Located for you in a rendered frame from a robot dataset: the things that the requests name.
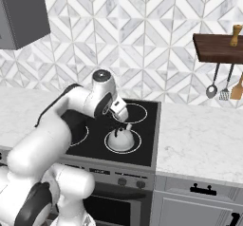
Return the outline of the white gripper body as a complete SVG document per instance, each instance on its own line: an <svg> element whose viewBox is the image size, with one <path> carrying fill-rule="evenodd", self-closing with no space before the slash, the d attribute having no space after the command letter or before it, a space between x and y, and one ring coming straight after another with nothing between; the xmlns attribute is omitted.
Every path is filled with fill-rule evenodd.
<svg viewBox="0 0 243 226"><path fill-rule="evenodd" d="M127 108L125 107L120 112L115 112L114 117L120 122L125 122L128 119Z"/></svg>

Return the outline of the black hob stove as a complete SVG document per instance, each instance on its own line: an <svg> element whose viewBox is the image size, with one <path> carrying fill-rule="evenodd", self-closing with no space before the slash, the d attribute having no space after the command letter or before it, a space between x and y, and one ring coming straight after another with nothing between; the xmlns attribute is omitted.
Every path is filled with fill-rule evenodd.
<svg viewBox="0 0 243 226"><path fill-rule="evenodd" d="M127 180L125 187L138 188L136 182L145 182L144 190L153 188L159 139L161 103L127 100L129 119L119 122L112 114L86 121L85 139L70 147L59 162L77 166L92 173L95 180L119 185L118 179ZM116 152L107 146L111 131L132 125L134 146L126 152Z"/></svg>

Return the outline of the grey drawer front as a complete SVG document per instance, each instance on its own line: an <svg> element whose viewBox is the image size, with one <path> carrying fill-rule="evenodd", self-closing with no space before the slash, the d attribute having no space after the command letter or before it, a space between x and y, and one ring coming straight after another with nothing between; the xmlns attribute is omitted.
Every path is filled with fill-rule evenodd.
<svg viewBox="0 0 243 226"><path fill-rule="evenodd" d="M217 195L209 196L190 192L190 187L192 187L194 183L197 183L197 186L200 188L206 188L208 185L211 185L212 189L217 191ZM235 186L156 175L155 189L161 192L179 194L194 198L208 198L243 205L243 188Z"/></svg>

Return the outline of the grey metal ladle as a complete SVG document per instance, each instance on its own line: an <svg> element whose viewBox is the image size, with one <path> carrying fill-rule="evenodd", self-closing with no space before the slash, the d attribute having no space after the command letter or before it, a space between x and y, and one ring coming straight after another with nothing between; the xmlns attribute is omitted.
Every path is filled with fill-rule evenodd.
<svg viewBox="0 0 243 226"><path fill-rule="evenodd" d="M217 86L215 85L215 81L216 81L217 73L219 71L219 67L220 67L220 63L217 63L216 68L215 68L215 75L214 75L214 78L213 78L213 82L206 89L206 96L209 99L212 99L217 93Z"/></svg>

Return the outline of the oven door with dark window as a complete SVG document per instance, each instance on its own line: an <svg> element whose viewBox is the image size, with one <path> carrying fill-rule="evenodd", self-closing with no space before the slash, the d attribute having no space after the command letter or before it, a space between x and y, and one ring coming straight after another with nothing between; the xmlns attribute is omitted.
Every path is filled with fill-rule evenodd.
<svg viewBox="0 0 243 226"><path fill-rule="evenodd" d="M151 197L119 200L94 196L95 191L151 193ZM84 200L84 207L94 218L97 226L149 226L152 191L97 182L93 193Z"/></svg>

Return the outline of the grey slotted spatula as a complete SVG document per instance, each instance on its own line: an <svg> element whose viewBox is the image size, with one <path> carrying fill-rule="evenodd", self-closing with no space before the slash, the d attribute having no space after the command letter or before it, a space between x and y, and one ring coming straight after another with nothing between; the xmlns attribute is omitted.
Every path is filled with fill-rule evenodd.
<svg viewBox="0 0 243 226"><path fill-rule="evenodd" d="M220 91L220 94L219 94L219 99L221 101L228 101L229 100L230 92L229 92L229 89L228 89L228 85L229 85L229 82L231 80L233 70L234 70L234 64L231 64L226 86Z"/></svg>

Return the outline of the grey cupboard door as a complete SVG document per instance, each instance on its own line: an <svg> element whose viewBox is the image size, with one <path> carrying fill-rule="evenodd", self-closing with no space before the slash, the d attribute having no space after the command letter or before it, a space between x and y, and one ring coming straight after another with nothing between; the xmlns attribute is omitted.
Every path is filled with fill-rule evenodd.
<svg viewBox="0 0 243 226"><path fill-rule="evenodd" d="M207 198L155 191L150 226L227 226L239 213L235 226L243 226L243 206Z"/></svg>

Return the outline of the wooden spatula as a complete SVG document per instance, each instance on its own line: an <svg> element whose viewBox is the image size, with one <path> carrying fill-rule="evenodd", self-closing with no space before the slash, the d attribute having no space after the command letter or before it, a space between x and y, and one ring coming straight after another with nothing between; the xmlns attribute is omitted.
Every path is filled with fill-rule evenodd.
<svg viewBox="0 0 243 226"><path fill-rule="evenodd" d="M233 87L232 92L231 92L231 99L232 100L240 100L242 96L242 82L243 82L243 73L241 74L241 77L237 83L236 86Z"/></svg>

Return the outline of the wooden pepper mill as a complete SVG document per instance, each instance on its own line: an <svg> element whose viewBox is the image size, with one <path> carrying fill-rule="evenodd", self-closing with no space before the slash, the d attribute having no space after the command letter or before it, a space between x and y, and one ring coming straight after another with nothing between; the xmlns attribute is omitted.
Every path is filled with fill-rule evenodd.
<svg viewBox="0 0 243 226"><path fill-rule="evenodd" d="M234 25L233 26L233 36L232 36L232 39L231 39L231 42L230 42L230 46L231 47L236 47L237 46L238 35L239 35L241 29L242 29L241 25Z"/></svg>

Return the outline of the grey range hood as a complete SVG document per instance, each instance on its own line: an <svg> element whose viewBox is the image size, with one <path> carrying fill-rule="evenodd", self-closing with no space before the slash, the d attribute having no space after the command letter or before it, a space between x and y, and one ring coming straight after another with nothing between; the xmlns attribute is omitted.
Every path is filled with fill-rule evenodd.
<svg viewBox="0 0 243 226"><path fill-rule="evenodd" d="M0 0L0 49L17 50L49 34L45 0Z"/></svg>

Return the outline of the dark wooden wall shelf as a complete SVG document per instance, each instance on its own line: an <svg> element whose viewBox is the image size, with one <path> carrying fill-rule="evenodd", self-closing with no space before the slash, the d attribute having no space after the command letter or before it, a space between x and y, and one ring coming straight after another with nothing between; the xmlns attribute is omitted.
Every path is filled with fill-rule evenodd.
<svg viewBox="0 0 243 226"><path fill-rule="evenodd" d="M243 35L232 47L231 35L194 33L193 41L200 62L243 65Z"/></svg>

